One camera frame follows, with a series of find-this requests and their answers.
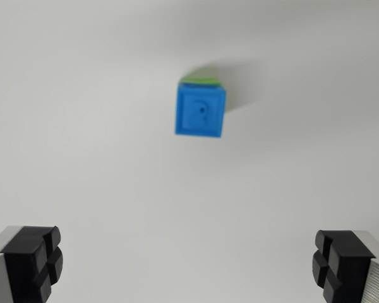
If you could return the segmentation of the black silver gripper right finger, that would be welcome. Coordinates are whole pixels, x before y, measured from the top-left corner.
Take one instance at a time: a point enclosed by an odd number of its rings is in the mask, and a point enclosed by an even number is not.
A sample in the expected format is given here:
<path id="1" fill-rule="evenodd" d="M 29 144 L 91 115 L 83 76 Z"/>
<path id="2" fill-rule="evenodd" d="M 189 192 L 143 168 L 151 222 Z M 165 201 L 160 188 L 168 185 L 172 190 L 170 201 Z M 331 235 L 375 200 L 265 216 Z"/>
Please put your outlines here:
<path id="1" fill-rule="evenodd" d="M 379 242 L 363 230 L 319 230 L 315 283 L 329 303 L 379 302 Z"/>

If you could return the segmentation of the black silver gripper left finger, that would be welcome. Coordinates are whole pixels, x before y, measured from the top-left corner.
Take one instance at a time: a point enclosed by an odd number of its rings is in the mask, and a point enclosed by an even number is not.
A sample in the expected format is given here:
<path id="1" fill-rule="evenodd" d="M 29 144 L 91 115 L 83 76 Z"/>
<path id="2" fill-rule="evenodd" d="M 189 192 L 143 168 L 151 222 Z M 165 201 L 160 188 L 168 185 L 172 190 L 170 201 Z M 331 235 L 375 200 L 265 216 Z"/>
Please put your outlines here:
<path id="1" fill-rule="evenodd" d="M 0 302 L 47 302 L 63 270 L 57 226 L 8 226 L 0 233 Z"/>

